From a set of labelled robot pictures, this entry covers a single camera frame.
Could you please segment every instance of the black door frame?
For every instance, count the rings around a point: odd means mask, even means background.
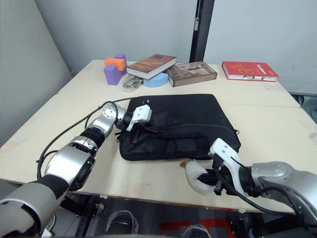
[[[197,0],[195,27],[189,62],[204,60],[213,5],[214,0]]]

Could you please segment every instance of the brown book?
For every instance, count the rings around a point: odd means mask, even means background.
[[[127,66],[127,73],[150,79],[176,64],[176,57],[155,54],[139,62]]]
[[[200,83],[217,78],[217,73],[205,62],[177,64],[167,70],[169,82],[173,87]]]

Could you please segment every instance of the black wire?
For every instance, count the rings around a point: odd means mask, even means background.
[[[53,215],[53,222],[52,222],[52,224],[50,226],[48,226],[48,231],[49,232],[54,228],[55,224],[56,224],[56,215],[54,214]]]
[[[117,102],[121,102],[121,101],[125,101],[125,100],[135,99],[135,98],[136,98],[136,97],[124,98],[124,99],[119,99],[119,100],[115,100],[115,101],[111,101],[111,102],[108,101],[108,102],[105,102],[104,105],[107,104],[107,103],[117,103]],[[114,105],[114,107],[115,107],[115,109],[116,109],[116,118],[118,119],[117,105],[116,105],[116,104],[113,104],[113,105]],[[90,119],[90,117],[91,117],[92,115],[93,115],[93,113],[90,114],[89,117],[87,117],[86,122],[85,122],[85,129],[87,128],[88,121],[89,121],[89,119]]]
[[[42,174],[41,174],[41,168],[43,165],[43,162],[45,160],[45,158],[47,157],[47,155],[53,153],[52,151],[48,152],[46,154],[46,152],[48,151],[48,149],[51,147],[51,145],[53,145],[53,143],[55,141],[57,141],[62,135],[64,135],[66,132],[68,132],[69,130],[71,130],[72,128],[74,128],[75,126],[77,126],[78,124],[80,124],[81,122],[83,122],[84,120],[86,120],[85,126],[87,126],[88,120],[89,118],[97,111],[99,111],[105,104],[107,103],[113,103],[114,107],[116,108],[116,120],[118,119],[118,108],[116,106],[115,103],[117,102],[121,102],[121,101],[125,101],[125,100],[131,100],[131,99],[136,99],[139,97],[131,97],[131,98],[124,98],[124,99],[119,99],[119,100],[115,100],[115,101],[107,101],[104,102],[102,105],[100,105],[97,109],[93,110],[91,113],[89,113],[87,116],[85,116],[84,118],[82,118],[81,120],[79,120],[78,122],[76,122],[75,124],[71,125],[69,128],[65,129],[64,131],[62,131],[60,134],[58,134],[43,150],[43,152],[40,155],[39,160],[37,160],[36,162],[38,163],[37,166],[37,179],[39,180],[40,178],[42,178]]]
[[[217,175],[217,177],[225,184],[225,188],[228,189],[231,193],[234,193],[235,195],[237,195],[238,197],[240,197],[243,201],[249,203],[251,206],[253,206],[254,208],[257,208],[260,211],[263,211],[265,213],[269,213],[272,215],[276,215],[276,216],[294,216],[293,214],[289,214],[286,212],[276,212],[276,211],[272,211],[269,209],[266,209],[264,207],[261,207],[260,205],[254,203],[253,201],[247,199],[245,196],[243,196],[241,193],[239,193],[233,186],[231,186],[226,180],[225,178],[220,174],[217,166],[213,166],[212,167],[215,174]]]
[[[294,209],[297,217],[300,220],[300,224],[301,226],[303,226],[304,228],[317,228],[317,225],[313,225],[313,224],[308,224],[308,223],[304,223],[304,219],[302,216],[302,213],[298,210],[297,206],[295,205],[295,203],[293,202],[292,198],[289,196],[289,194],[287,194],[287,192],[285,190],[283,190],[282,188],[276,187],[276,186],[270,186],[270,187],[266,187],[262,190],[262,192],[267,192],[270,190],[275,190],[278,191],[280,193],[282,193],[284,195],[284,197],[288,200],[288,202],[292,205],[292,208]]]
[[[245,170],[248,170],[247,167],[245,167],[243,164],[241,164],[240,162],[238,162],[238,161],[236,161],[235,159],[233,159],[232,156],[230,156],[230,158],[231,158],[234,162],[236,162],[238,165],[240,165],[241,167],[243,167]]]

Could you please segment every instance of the gray wall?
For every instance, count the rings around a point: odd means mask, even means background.
[[[34,0],[0,0],[0,146],[70,79]]]
[[[41,15],[74,75],[91,60],[125,53],[188,62],[196,0],[36,0]]]
[[[317,94],[316,0],[215,0],[204,60],[264,61],[290,92]]]

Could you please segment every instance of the book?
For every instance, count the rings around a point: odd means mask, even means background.
[[[275,82],[278,74],[267,63],[261,62],[222,62],[227,79]]]
[[[150,79],[176,64],[176,57],[155,54],[127,66],[127,73]]]
[[[203,61],[177,64],[167,70],[173,87],[200,83],[217,78],[217,73]]]

